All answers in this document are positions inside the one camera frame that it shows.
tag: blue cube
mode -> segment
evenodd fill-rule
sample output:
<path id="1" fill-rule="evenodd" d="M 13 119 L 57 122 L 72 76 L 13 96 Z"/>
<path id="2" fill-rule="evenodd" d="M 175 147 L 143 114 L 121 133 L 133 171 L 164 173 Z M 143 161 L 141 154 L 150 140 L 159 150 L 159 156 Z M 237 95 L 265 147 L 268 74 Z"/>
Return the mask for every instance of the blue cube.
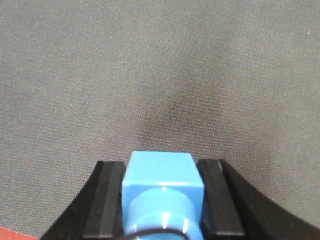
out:
<path id="1" fill-rule="evenodd" d="M 134 151 L 122 182 L 124 232 L 173 228 L 202 240 L 203 200 L 204 183 L 190 153 Z"/>

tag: gray fabric surface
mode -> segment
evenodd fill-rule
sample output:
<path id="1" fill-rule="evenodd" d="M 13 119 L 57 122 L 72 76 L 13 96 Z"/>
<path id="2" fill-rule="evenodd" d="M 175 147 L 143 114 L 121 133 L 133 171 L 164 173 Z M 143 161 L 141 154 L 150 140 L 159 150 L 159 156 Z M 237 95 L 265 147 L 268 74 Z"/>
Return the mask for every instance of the gray fabric surface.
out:
<path id="1" fill-rule="evenodd" d="M 0 226 L 39 237 L 95 162 L 224 158 L 320 227 L 318 0 L 0 1 Z"/>

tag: red fabric edge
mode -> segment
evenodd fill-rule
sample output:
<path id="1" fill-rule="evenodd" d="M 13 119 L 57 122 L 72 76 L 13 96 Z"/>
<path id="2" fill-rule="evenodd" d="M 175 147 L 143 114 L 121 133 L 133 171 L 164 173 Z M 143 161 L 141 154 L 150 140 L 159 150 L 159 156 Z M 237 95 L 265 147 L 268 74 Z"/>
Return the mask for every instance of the red fabric edge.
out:
<path id="1" fill-rule="evenodd" d="M 37 240 L 37 239 L 32 236 L 27 236 L 27 235 L 0 227 L 0 240 Z"/>

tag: gray carpet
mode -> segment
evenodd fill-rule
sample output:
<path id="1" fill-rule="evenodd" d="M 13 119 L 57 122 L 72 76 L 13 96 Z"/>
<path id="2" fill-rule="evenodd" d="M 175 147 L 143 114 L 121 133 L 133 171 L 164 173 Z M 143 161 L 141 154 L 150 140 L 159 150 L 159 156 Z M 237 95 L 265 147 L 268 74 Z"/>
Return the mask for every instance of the gray carpet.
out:
<path id="1" fill-rule="evenodd" d="M 320 227 L 318 0 L 0 1 L 0 226 L 39 237 L 95 162 L 224 158 Z"/>

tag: blue cylinder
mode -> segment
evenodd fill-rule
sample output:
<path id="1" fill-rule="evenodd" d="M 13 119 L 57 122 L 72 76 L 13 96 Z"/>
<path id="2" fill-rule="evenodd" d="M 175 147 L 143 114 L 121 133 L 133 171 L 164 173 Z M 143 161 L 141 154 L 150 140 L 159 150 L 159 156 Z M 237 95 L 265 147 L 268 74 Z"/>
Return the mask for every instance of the blue cylinder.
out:
<path id="1" fill-rule="evenodd" d="M 203 240 L 197 223 L 195 207 L 181 192 L 161 187 L 140 194 L 128 208 L 124 232 L 134 233 L 151 228 L 176 229 L 188 235 L 191 240 Z M 181 240 L 171 233 L 149 235 L 144 240 Z"/>

